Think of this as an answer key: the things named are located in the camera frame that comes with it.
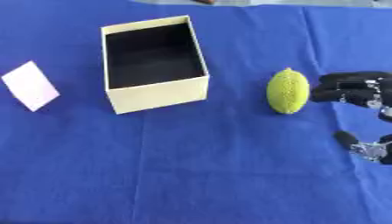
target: robot finger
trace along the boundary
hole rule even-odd
[[[385,72],[355,72],[355,73],[329,73],[319,78],[321,83],[337,82],[343,80],[377,80],[379,78],[391,77],[391,73]]]
[[[346,102],[368,108],[368,103],[374,100],[375,91],[350,89],[350,90],[326,90],[312,91],[313,102]]]

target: open box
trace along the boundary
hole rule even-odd
[[[105,26],[101,35],[117,114],[207,98],[209,74],[188,16]]]

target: blue tablecloth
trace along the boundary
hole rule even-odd
[[[99,27],[189,14],[207,101],[115,115]],[[0,222],[392,222],[392,167],[332,137],[392,133],[376,111],[309,102],[277,115],[274,72],[392,71],[392,10],[2,0],[0,74],[34,60],[62,96],[29,112],[0,85]]]

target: yellow-green ball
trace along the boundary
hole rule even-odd
[[[277,73],[267,86],[269,105],[282,114],[298,112],[308,101],[309,82],[299,72],[290,68]]]

